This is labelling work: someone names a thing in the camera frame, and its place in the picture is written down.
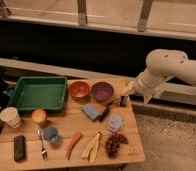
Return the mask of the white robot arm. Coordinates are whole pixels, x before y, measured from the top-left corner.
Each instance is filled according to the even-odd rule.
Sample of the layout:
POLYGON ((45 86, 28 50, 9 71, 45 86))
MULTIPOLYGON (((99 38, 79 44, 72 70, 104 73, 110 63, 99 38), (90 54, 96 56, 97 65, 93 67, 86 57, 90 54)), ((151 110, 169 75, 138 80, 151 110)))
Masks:
POLYGON ((121 95, 139 93, 147 104, 156 89, 173 77, 196 87, 196 60, 180 50, 155 49, 146 57, 146 69, 127 84, 121 95))

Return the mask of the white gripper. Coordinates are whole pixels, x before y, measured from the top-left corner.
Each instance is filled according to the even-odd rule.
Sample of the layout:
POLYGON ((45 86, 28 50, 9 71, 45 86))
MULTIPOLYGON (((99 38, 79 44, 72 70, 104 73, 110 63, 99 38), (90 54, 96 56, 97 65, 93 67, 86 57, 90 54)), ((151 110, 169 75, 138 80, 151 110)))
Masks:
POLYGON ((144 95, 143 103, 148 104, 152 98, 152 95, 155 91, 155 88, 161 84, 161 78, 151 73, 149 70, 141 72, 134 82, 131 81, 123 89, 121 95, 127 96, 133 94, 135 91, 144 95))

